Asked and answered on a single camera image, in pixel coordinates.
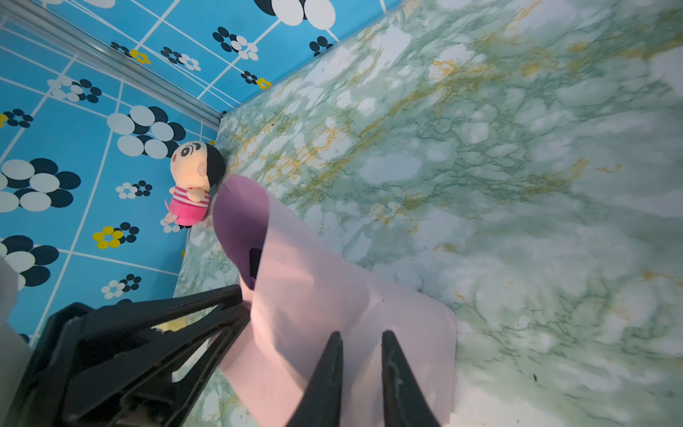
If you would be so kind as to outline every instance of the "blue wallpaper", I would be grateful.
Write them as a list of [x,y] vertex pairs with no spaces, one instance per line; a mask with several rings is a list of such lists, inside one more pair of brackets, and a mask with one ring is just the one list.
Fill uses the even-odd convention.
[[163,223],[179,143],[216,130],[0,16],[0,257],[10,324],[73,302],[170,298],[187,230]]
[[267,90],[400,0],[36,0],[217,111]]

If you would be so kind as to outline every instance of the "pink fabric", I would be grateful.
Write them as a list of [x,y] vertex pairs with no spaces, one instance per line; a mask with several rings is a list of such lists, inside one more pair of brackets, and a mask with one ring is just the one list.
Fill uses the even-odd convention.
[[204,200],[193,202],[186,196],[187,191],[176,187],[173,190],[173,198],[169,206],[169,212],[178,216],[175,223],[178,225],[195,225],[206,216],[209,209],[208,192],[205,192]]
[[[223,182],[213,215],[251,307],[251,322],[221,369],[261,427],[287,423],[333,331],[344,341],[341,426],[384,426],[381,336],[387,329],[437,420],[449,422],[456,319],[448,307],[345,261],[248,178],[230,175]],[[263,248],[255,283],[249,281],[252,247]]]

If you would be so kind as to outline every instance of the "green marble floor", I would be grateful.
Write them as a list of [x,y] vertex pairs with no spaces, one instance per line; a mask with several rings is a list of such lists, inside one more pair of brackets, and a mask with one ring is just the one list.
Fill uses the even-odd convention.
[[[679,425],[682,6],[408,1],[217,147],[346,259],[455,311],[452,426]],[[176,294],[236,274],[193,227]],[[255,425],[219,373],[186,423]]]

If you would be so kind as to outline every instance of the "stuffed doll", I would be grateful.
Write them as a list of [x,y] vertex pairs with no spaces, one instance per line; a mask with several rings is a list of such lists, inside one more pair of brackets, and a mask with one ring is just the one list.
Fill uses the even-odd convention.
[[171,157],[171,175],[176,186],[164,222],[195,225],[209,209],[209,189],[225,175],[225,160],[212,145],[191,141],[176,148]]

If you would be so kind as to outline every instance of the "doll's black hair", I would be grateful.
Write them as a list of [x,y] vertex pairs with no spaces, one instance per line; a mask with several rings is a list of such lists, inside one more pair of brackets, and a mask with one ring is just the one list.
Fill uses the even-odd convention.
[[206,177],[209,178],[209,187],[223,179],[225,175],[225,159],[216,147],[206,144]]

